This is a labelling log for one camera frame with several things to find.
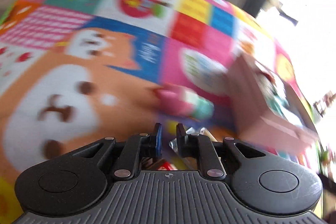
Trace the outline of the pink cardboard box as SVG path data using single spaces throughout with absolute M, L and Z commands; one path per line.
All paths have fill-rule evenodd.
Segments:
M 238 137 L 299 154 L 318 140 L 311 117 L 293 88 L 242 53 L 227 73 Z

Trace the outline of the pink green pig toy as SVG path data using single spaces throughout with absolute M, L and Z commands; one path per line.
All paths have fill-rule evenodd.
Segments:
M 164 84 L 153 88 L 152 92 L 159 100 L 159 109 L 168 115 L 202 121 L 210 119 L 214 114 L 214 104 L 191 88 Z

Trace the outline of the colourful cartoon play mat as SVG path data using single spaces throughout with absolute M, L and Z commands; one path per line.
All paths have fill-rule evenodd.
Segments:
M 304 151 L 238 137 L 227 73 L 242 53 L 302 101 L 288 54 L 223 0 L 17 0 L 1 21 L 1 223 L 321 223 Z M 162 112 L 164 84 L 213 116 Z M 161 157 L 114 178 L 126 141 L 156 123 Z M 211 139 L 225 178 L 179 156 L 179 123 Z

